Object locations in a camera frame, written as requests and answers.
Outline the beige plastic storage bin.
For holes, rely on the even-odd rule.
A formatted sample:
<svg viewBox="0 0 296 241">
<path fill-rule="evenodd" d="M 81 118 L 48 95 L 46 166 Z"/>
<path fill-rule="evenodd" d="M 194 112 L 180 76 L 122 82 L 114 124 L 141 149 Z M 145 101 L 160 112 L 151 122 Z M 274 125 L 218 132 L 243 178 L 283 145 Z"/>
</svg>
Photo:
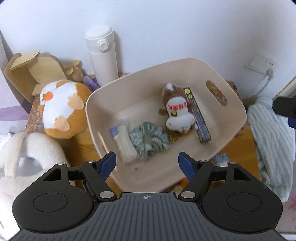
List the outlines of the beige plastic storage bin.
<svg viewBox="0 0 296 241">
<path fill-rule="evenodd" d="M 124 164 L 121 158 L 111 177 L 123 192 L 159 192 L 184 178 L 178 155 L 208 160 L 223 149 L 246 123 L 246 111 L 230 85 L 207 63 L 195 58 L 170 61 L 125 75 L 93 92 L 85 110 L 99 156 L 118 153 L 110 127 L 127 120 L 132 128 L 149 121 L 164 125 L 162 90 L 167 83 L 189 87 L 208 127 L 211 140 L 202 144 L 196 132 L 180 138 L 164 152 L 144 161 Z"/>
</svg>

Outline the white fluffy plush bag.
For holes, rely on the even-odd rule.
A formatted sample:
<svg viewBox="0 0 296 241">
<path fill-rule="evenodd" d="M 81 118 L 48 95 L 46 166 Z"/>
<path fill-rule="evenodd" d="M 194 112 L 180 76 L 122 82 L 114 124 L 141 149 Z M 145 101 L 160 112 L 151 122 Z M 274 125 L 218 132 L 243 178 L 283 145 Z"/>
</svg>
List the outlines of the white fluffy plush bag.
<svg viewBox="0 0 296 241">
<path fill-rule="evenodd" d="M 16 197 L 57 163 L 68 163 L 60 144 L 44 133 L 20 132 L 1 147 L 1 235 L 19 231 L 12 213 Z"/>
</svg>

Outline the brown white cow plush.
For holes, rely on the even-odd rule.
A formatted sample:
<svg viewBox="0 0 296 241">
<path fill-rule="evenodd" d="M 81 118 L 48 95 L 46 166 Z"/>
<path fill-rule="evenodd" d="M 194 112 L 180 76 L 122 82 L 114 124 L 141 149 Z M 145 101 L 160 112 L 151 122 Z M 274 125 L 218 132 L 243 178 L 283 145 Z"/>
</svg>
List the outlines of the brown white cow plush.
<svg viewBox="0 0 296 241">
<path fill-rule="evenodd" d="M 164 108 L 159 109 L 159 114 L 166 117 L 166 133 L 174 138 L 188 133 L 196 123 L 192 113 L 196 104 L 189 103 L 184 89 L 173 83 L 166 84 L 162 91 L 162 102 Z"/>
</svg>

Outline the light striped cloth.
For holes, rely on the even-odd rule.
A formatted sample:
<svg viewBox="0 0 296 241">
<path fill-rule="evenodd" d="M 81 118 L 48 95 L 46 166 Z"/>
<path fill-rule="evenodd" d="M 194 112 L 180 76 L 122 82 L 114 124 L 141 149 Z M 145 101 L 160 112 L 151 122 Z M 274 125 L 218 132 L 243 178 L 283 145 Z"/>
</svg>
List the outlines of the light striped cloth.
<svg viewBox="0 0 296 241">
<path fill-rule="evenodd" d="M 273 100 L 266 97 L 248 107 L 247 118 L 255 141 L 260 181 L 286 202 L 293 183 L 295 131 L 286 117 L 274 112 Z"/>
</svg>

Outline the white thermos bottle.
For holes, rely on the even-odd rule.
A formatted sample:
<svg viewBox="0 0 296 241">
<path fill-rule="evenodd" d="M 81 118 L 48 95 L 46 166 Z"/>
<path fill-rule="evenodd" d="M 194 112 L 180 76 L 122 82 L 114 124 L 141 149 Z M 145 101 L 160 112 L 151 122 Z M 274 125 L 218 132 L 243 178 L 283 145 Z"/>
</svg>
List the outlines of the white thermos bottle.
<svg viewBox="0 0 296 241">
<path fill-rule="evenodd" d="M 85 33 L 87 49 L 99 86 L 118 78 L 113 29 L 108 25 L 90 28 Z"/>
</svg>

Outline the green plaid scrunchie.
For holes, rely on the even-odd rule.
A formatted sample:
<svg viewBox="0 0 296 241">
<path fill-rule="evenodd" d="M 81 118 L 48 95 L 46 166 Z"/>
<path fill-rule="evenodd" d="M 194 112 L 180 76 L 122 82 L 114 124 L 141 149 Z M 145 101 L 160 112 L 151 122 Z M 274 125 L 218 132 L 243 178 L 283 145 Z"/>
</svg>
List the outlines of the green plaid scrunchie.
<svg viewBox="0 0 296 241">
<path fill-rule="evenodd" d="M 150 121 L 133 128 L 129 132 L 129 138 L 142 160 L 151 158 L 155 153 L 164 152 L 171 146 L 164 129 Z"/>
</svg>

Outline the white wall socket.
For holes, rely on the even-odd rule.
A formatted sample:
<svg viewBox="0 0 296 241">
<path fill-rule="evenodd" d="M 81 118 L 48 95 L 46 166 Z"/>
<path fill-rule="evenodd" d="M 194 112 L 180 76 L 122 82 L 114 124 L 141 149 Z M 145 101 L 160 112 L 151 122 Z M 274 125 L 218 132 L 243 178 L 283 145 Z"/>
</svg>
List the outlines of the white wall socket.
<svg viewBox="0 0 296 241">
<path fill-rule="evenodd" d="M 244 67 L 253 72 L 266 75 L 267 71 L 272 69 L 274 65 L 275 62 L 269 57 L 257 55 L 245 63 Z"/>
</svg>

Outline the orange plush block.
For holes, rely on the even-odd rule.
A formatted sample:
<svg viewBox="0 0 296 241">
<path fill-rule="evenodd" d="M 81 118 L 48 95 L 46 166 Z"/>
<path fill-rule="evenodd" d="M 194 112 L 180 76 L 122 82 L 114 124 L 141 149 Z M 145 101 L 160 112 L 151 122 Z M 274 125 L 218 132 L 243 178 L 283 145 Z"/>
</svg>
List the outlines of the orange plush block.
<svg viewBox="0 0 296 241">
<path fill-rule="evenodd" d="M 189 180 L 187 178 L 183 178 L 181 181 L 180 181 L 180 185 L 182 188 L 185 188 L 188 184 L 189 184 Z"/>
</svg>

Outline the clear packet white swabs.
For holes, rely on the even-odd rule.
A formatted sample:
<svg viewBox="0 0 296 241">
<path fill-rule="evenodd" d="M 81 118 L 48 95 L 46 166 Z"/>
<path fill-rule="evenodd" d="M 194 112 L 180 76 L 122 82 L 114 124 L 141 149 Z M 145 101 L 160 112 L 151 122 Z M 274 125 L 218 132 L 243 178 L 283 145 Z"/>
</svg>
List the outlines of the clear packet white swabs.
<svg viewBox="0 0 296 241">
<path fill-rule="evenodd" d="M 119 155 L 124 164 L 129 164 L 138 158 L 137 150 L 132 144 L 129 136 L 129 119 L 117 120 L 110 126 L 109 132 L 118 146 Z"/>
</svg>

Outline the orange white plush toy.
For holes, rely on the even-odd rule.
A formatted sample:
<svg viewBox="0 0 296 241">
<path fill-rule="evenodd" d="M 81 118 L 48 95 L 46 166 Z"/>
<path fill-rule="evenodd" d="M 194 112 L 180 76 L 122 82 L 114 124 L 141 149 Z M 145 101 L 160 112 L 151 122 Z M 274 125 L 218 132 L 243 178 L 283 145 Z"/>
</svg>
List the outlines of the orange white plush toy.
<svg viewBox="0 0 296 241">
<path fill-rule="evenodd" d="M 91 91 L 82 83 L 58 80 L 47 84 L 40 93 L 39 113 L 44 131 L 58 139 L 70 139 L 86 132 L 85 106 Z"/>
</svg>

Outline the black long star box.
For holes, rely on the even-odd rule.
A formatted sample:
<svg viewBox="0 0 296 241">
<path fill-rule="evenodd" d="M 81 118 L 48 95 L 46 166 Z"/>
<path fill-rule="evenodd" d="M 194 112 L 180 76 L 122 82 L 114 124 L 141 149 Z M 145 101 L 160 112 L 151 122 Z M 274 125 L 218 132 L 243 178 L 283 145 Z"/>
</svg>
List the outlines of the black long star box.
<svg viewBox="0 0 296 241">
<path fill-rule="evenodd" d="M 187 101 L 189 103 L 194 103 L 195 107 L 191 110 L 191 113 L 195 117 L 195 129 L 198 134 L 200 143 L 206 143 L 209 142 L 212 138 L 209 133 L 208 127 L 206 125 L 206 122 L 203 118 L 203 115 L 200 111 L 200 108 L 196 102 L 196 99 L 192 93 L 192 90 L 190 89 L 189 86 L 183 87 L 184 93 L 186 95 Z"/>
</svg>

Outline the purple small bottle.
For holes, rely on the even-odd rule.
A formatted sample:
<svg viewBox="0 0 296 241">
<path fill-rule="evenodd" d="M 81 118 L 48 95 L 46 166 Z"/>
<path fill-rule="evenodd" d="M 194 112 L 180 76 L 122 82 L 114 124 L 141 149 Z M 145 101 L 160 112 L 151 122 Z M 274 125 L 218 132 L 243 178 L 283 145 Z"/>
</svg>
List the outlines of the purple small bottle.
<svg viewBox="0 0 296 241">
<path fill-rule="evenodd" d="M 83 83 L 90 89 L 91 92 L 94 92 L 99 88 L 98 84 L 87 75 L 83 76 Z"/>
</svg>

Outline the blue white tissue pack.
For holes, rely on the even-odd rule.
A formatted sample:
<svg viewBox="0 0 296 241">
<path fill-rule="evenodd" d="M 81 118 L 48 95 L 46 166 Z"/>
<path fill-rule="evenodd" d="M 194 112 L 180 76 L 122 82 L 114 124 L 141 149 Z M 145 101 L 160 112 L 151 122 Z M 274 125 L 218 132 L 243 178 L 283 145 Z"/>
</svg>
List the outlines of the blue white tissue pack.
<svg viewBox="0 0 296 241">
<path fill-rule="evenodd" d="M 215 166 L 219 166 L 219 167 L 227 167 L 228 163 L 230 162 L 230 158 L 227 153 L 217 154 L 213 160 L 214 160 Z"/>
</svg>

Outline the wooden phone stand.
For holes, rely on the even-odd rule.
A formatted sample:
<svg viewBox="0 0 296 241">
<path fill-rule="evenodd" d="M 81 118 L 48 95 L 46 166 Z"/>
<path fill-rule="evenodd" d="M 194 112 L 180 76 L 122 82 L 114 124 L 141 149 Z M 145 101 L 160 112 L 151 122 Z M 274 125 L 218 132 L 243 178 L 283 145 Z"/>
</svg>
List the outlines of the wooden phone stand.
<svg viewBox="0 0 296 241">
<path fill-rule="evenodd" d="M 16 53 L 4 69 L 4 76 L 10 84 L 30 103 L 48 83 L 58 80 L 82 82 L 81 61 L 73 60 L 63 65 L 53 55 L 38 51 L 21 55 Z"/>
</svg>

